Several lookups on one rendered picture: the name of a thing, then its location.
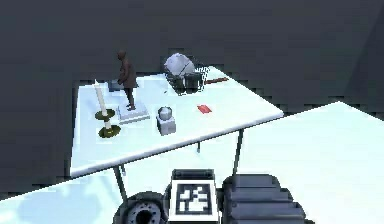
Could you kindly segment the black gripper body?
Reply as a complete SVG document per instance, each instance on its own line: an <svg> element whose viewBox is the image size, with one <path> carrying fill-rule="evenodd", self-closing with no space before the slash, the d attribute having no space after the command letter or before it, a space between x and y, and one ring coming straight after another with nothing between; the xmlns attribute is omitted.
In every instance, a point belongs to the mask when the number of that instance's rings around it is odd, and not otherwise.
<svg viewBox="0 0 384 224"><path fill-rule="evenodd" d="M139 192L118 207L113 224L167 224L163 195L157 192Z"/></svg>

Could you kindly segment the short white candle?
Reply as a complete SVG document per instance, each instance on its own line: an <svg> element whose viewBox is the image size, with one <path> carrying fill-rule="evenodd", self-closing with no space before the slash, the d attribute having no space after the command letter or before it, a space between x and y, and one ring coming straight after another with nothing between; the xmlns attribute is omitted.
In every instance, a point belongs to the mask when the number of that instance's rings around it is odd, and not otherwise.
<svg viewBox="0 0 384 224"><path fill-rule="evenodd" d="M98 135L101 138L111 138L117 136L121 131L121 128L118 125L112 125L109 120L104 122L104 127L101 128L98 132Z"/></svg>

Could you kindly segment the grey jar on box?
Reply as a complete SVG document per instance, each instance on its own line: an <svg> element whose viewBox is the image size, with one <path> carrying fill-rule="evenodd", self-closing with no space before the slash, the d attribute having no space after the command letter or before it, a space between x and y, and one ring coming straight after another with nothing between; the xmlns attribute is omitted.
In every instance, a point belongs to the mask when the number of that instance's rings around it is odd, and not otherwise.
<svg viewBox="0 0 384 224"><path fill-rule="evenodd" d="M176 132L176 123L170 107L161 107L157 112L156 119L158 131L162 136Z"/></svg>

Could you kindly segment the white table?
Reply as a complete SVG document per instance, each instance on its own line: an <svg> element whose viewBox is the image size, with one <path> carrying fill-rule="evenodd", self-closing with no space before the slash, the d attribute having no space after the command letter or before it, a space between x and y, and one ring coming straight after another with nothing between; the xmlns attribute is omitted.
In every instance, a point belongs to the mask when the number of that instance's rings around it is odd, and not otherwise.
<svg viewBox="0 0 384 224"><path fill-rule="evenodd" d="M95 118L100 106L93 84L81 86L71 176L77 178L124 164L128 194L161 192L169 183L172 169L198 164L196 151L191 148L194 144L283 116L281 109L220 70L210 67L208 77L229 80L208 84L202 92L178 96L163 74L140 77L135 96L145 104L150 117L123 124L120 133L111 138L98 135L104 122ZM99 84L108 109L117 110L126 102L123 92L110 92L107 84ZM202 114L198 105L207 105L212 112ZM175 133L164 136L159 133L156 116L161 107L172 109Z"/></svg>

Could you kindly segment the tall white candle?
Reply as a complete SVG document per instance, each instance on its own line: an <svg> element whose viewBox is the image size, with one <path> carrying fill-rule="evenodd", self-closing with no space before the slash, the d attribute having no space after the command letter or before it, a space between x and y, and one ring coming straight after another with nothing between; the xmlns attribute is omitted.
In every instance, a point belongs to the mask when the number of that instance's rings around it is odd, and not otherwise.
<svg viewBox="0 0 384 224"><path fill-rule="evenodd" d="M107 118L109 119L111 116L108 115L108 110L107 110L106 105L105 105L103 93L102 93L100 84L96 79L94 80L93 86L94 86L95 91L96 91L97 99L98 99L100 109L101 109L101 114L105 119L107 119Z"/></svg>

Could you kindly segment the grey flat box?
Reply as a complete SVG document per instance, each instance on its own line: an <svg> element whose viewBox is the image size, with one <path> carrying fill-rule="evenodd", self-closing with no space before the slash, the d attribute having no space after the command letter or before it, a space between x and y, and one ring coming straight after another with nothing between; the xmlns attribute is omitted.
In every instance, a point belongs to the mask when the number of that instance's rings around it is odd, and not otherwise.
<svg viewBox="0 0 384 224"><path fill-rule="evenodd" d="M109 80L107 84L108 90L110 92L121 91L124 89L124 86L122 84L119 84L117 79Z"/></svg>

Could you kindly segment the brown human figure statue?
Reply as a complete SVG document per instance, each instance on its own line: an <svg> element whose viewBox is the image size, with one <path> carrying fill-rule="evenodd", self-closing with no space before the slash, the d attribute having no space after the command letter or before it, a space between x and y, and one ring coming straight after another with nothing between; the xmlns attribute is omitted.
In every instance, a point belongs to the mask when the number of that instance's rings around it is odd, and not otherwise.
<svg viewBox="0 0 384 224"><path fill-rule="evenodd" d="M120 75L117 80L119 85L123 86L128 102L123 102L118 107L119 122L121 124L133 123L145 120L150 117L145 104L136 101L134 98L134 89L137 87L136 72L130 63L124 50L117 53L117 58L121 62Z"/></svg>

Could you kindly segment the brown stick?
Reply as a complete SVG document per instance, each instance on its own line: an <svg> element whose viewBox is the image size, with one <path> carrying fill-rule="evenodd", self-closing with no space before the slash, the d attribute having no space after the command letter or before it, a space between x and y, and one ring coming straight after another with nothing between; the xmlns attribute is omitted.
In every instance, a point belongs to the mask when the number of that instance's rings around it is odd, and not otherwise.
<svg viewBox="0 0 384 224"><path fill-rule="evenodd" d="M220 78L205 80L204 84L208 85L208 84L214 84L214 83L219 83L219 82L225 82L228 80L229 80L229 78L227 78L227 77L220 77Z"/></svg>

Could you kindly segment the white round bag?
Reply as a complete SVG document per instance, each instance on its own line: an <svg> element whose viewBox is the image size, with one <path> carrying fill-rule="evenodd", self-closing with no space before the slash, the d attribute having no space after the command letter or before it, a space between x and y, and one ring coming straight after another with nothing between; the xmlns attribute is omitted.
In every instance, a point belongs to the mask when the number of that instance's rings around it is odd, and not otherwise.
<svg viewBox="0 0 384 224"><path fill-rule="evenodd" d="M174 53L165 61L164 69L171 75L185 76L195 71L195 65L184 54Z"/></svg>

